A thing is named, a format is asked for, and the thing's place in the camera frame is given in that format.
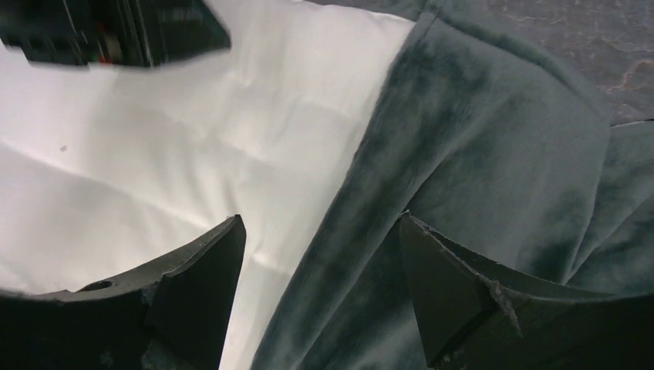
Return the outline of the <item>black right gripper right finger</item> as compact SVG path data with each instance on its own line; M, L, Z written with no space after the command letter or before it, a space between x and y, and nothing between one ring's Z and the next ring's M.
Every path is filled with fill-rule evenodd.
M432 369L651 369L653 296L570 288L505 267L411 214L403 270Z

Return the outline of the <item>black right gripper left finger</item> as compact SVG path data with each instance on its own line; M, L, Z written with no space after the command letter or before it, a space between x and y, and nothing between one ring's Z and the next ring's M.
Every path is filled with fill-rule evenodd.
M79 291L3 291L1 367L216 369L245 241L235 215L183 247Z

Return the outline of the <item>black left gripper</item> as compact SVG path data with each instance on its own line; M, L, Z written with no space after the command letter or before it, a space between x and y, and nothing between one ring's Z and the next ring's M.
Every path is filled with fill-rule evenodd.
M231 47L194 0L2 0L1 41L30 62L156 68Z

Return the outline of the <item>zebra striped pillowcase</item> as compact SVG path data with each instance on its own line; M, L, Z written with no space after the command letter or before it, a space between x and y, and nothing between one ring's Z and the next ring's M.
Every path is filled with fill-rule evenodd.
M550 53L475 1L356 1L414 21L253 369L423 369L397 235L409 211L538 278L653 287L653 125L610 126Z

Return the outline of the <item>white pillow with yellow edge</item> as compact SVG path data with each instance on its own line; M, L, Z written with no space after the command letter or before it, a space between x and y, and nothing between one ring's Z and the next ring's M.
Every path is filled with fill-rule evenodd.
M305 1L215 1L232 48L156 70L1 52L1 286L77 290L240 214L221 359L251 365L413 27Z

